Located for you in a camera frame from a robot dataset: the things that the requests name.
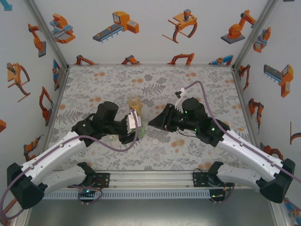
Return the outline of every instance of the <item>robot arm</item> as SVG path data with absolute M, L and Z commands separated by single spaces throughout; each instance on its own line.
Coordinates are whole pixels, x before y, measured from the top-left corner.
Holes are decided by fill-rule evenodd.
M 138 127 L 141 126 L 141 119 L 137 112 L 132 110 L 122 121 L 114 121 L 117 110 L 118 106 L 113 102 L 107 101 L 99 104 L 96 113 L 79 121 L 65 137 L 51 148 L 21 166 L 13 163 L 8 167 L 8 188 L 23 209 L 36 205 L 45 194 L 54 190 L 74 184 L 92 185 L 95 172 L 85 162 L 68 170 L 52 171 L 60 163 L 90 146 L 94 141 L 101 143 L 99 139 L 106 135 L 118 135 L 122 144 L 132 142 L 125 150 L 111 148 L 119 152 L 126 151 L 134 145 L 134 142 L 138 140 Z
M 182 90 L 176 92 L 182 98 Z M 182 103 L 183 113 L 172 104 L 167 104 L 161 114 L 149 122 L 150 126 L 169 132 L 178 129 L 192 130 L 196 132 L 196 137 L 200 141 L 210 144 L 213 147 L 231 153 L 238 159 L 247 163 L 251 169 L 240 169 L 228 166 L 222 162 L 215 162 L 208 171 L 208 180 L 212 185 L 220 183 L 237 183 L 259 190 L 261 194 L 270 201 L 281 203 L 292 181 L 292 178 L 280 171 L 274 165 L 278 165 L 290 173 L 294 173 L 295 163 L 290 159 L 281 161 L 271 155 L 266 154 L 252 144 L 245 141 L 232 131 L 229 126 L 217 120 L 224 133 L 211 117 L 207 116 L 204 105 L 195 98 L 189 98 Z M 260 153 L 269 159 L 269 163 L 263 157 L 249 150 L 247 147 Z

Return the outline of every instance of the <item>orange robotic arm illustration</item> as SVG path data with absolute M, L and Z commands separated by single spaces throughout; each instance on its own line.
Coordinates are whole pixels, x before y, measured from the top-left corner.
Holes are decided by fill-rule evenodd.
M 260 148 L 266 153 L 266 154 L 276 154 L 278 156 L 279 159 L 284 160 L 283 159 L 283 155 L 281 154 L 281 152 L 276 149 L 276 148 L 271 148 L 269 145 L 264 146 L 263 143 L 260 143 Z
M 173 38 L 169 38 L 168 36 L 166 36 L 164 34 L 163 34 L 163 36 L 165 38 L 168 38 L 171 41 L 174 41 L 175 43 L 178 43 L 178 41 L 176 39 L 178 33 L 185 35 L 187 38 L 191 38 L 197 30 L 197 27 L 198 27 L 197 18 L 191 14 L 191 11 L 189 9 L 185 10 L 183 13 L 180 13 L 180 14 L 174 16 L 174 20 L 178 21 L 178 23 L 168 20 L 169 22 L 171 22 L 172 24 L 175 25 Z M 192 25 L 193 28 L 189 34 L 185 34 L 185 33 L 181 32 L 181 30 L 183 30 L 185 27 L 190 26 L 190 25 Z
M 38 142 L 41 139 L 41 137 L 44 136 L 44 134 L 42 134 L 41 136 L 35 138 L 34 141 L 32 141 L 29 145 L 24 145 L 24 156 L 26 161 L 29 161 L 30 159 L 34 159 L 36 157 L 36 155 L 33 155 L 32 157 L 29 157 L 29 153 L 32 152 L 34 149 L 36 149 L 38 147 Z
M 262 110 L 264 108 L 264 106 L 259 102 L 255 102 L 254 99 L 250 99 L 249 100 L 249 109 L 250 109 L 250 113 L 253 116 L 253 114 L 255 113 L 255 108 L 257 107 L 257 115 L 256 115 L 256 122 L 258 124 L 258 134 L 259 134 L 259 128 L 261 125 L 261 113 Z
M 51 107 L 53 107 L 53 102 L 52 102 L 47 90 L 45 89 L 44 86 L 42 86 L 42 92 L 41 92 L 41 95 L 40 95 L 39 105 L 40 105 L 40 108 L 42 109 L 43 118 L 45 119 L 45 126 L 47 126 L 48 123 L 49 123 L 49 119 L 50 119 L 52 109 L 50 108 L 49 110 L 47 110 L 47 108 L 45 108 L 43 106 L 43 97 L 44 97 L 44 95 L 50 101 Z
M 138 60 L 136 60 L 133 55 L 126 57 L 126 59 L 121 64 L 126 65 L 128 62 L 132 65 L 140 65 L 140 62 Z
M 290 122 L 290 145 L 292 145 L 294 139 L 299 137 L 301 137 L 301 133 L 292 133 L 292 122 Z
M 83 61 L 86 62 L 86 63 L 88 63 L 88 64 L 90 64 L 90 65 L 97 65 L 94 62 L 92 62 L 91 60 L 88 60 L 87 58 L 84 58 L 82 55 L 78 55 L 76 57 L 76 63 L 75 63 L 75 65 L 81 65 L 81 63 Z
M 186 64 L 190 65 L 193 58 L 194 58 L 194 53 L 191 54 L 179 54 L 173 57 L 173 59 L 171 60 L 171 62 L 168 63 L 168 65 L 175 65 L 175 62 L 177 59 L 179 58 L 187 58 Z
M 245 12 L 243 12 L 240 17 L 240 22 L 238 24 L 234 24 L 229 28 L 229 33 L 222 36 L 221 39 L 224 40 L 225 42 L 232 44 L 235 43 L 237 41 L 243 40 L 245 39 L 245 36 L 243 36 L 241 34 L 241 31 L 243 30 L 246 21 L 249 22 L 253 26 L 255 25 L 256 20 L 253 19 L 250 16 L 250 11 L 246 10 Z
M 7 63 L 7 69 L 8 69 L 8 81 L 14 80 L 14 83 L 10 84 L 8 86 L 8 88 L 12 87 L 13 85 L 16 85 L 21 90 L 21 92 L 25 95 L 20 100 L 18 100 L 18 102 L 20 102 L 25 97 L 30 95 L 30 93 L 27 93 L 22 87 L 24 84 L 26 84 L 30 81 L 29 75 L 28 75 L 27 71 L 25 70 L 25 68 L 18 63 L 15 63 L 13 65 L 11 63 Z M 24 72 L 24 74 L 27 78 L 27 81 L 24 83 L 21 82 L 21 71 Z
M 246 71 L 246 84 L 245 84 L 244 90 L 246 88 L 248 88 L 248 86 L 249 86 L 250 65 L 247 65 L 246 67 L 240 66 L 239 71 L 238 71 L 240 78 L 245 75 L 245 71 Z
M 34 43 L 34 46 L 38 49 L 38 56 L 39 57 L 45 56 L 46 55 L 46 42 L 41 41 L 39 39 L 38 35 L 36 34 L 36 31 L 39 31 L 38 26 L 31 26 L 30 24 L 28 24 L 28 30 L 34 36 L 33 43 Z

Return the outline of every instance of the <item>floral tablecloth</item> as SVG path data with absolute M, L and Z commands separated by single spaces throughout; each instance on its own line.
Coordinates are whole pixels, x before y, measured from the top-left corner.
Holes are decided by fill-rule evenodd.
M 49 146 L 64 137 L 76 122 L 95 113 L 103 101 L 112 101 L 119 106 L 115 119 L 121 120 L 129 113 L 129 97 L 137 95 L 142 102 L 142 122 L 147 125 L 167 103 L 175 104 L 175 91 L 195 80 L 203 82 L 215 117 L 242 138 L 250 140 L 229 67 L 97 65 L 71 67 Z M 204 103 L 199 85 L 187 91 L 187 98 L 195 97 Z M 110 138 L 103 137 L 102 141 L 113 145 Z M 214 161 L 246 167 L 227 152 L 203 144 L 197 138 L 146 126 L 142 138 L 128 152 L 114 152 L 93 143 L 74 154 L 58 170 L 68 169 L 82 161 L 95 170 L 208 169 Z

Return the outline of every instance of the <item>black joint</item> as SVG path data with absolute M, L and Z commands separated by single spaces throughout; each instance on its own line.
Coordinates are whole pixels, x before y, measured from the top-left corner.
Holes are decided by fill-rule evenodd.
M 80 162 L 77 165 L 81 167 L 86 174 L 86 178 L 80 185 L 90 186 L 91 184 L 93 184 L 95 178 L 95 171 L 86 162 Z
M 215 161 L 212 166 L 210 167 L 210 169 L 207 172 L 208 175 L 208 180 L 209 182 L 214 185 L 217 186 L 221 183 L 223 183 L 218 177 L 217 177 L 217 173 L 218 173 L 218 169 L 223 165 L 224 163 L 221 161 Z
M 17 163 L 11 164 L 7 168 L 7 185 L 9 185 L 21 173 L 21 167 Z M 11 193 L 24 210 L 38 204 L 43 199 L 44 191 L 47 187 L 47 185 L 42 183 L 37 186 L 31 182 L 31 180 L 32 177 L 23 175 L 10 188 Z
M 175 92 L 174 94 L 177 96 L 177 98 L 181 98 L 181 91 L 177 91 L 177 92 Z
M 295 163 L 292 160 L 285 159 L 281 163 L 284 170 L 294 174 Z M 269 182 L 260 178 L 256 181 L 256 184 L 260 188 L 260 193 L 265 198 L 275 203 L 282 203 L 293 178 L 283 171 L 280 171 L 278 174 L 274 174 L 274 177 L 275 179 Z

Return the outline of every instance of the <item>metal frame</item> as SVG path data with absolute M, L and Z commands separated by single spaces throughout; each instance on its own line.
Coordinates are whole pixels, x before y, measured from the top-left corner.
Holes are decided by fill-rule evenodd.
M 274 10 L 277 3 L 280 2 L 280 0 L 269 0 L 266 4 L 265 8 L 263 9 L 261 15 L 259 16 L 258 20 L 255 23 L 255 26 L 249 35 L 248 39 L 246 40 L 245 45 L 243 46 L 242 50 L 240 51 L 235 64 L 234 64 L 234 70 L 238 71 L 239 67 L 243 63 L 243 60 L 245 59 L 248 52 L 252 49 L 252 45 L 255 43 L 258 35 L 261 33 L 261 30 L 267 21 L 268 17 L 271 15 L 272 11 Z

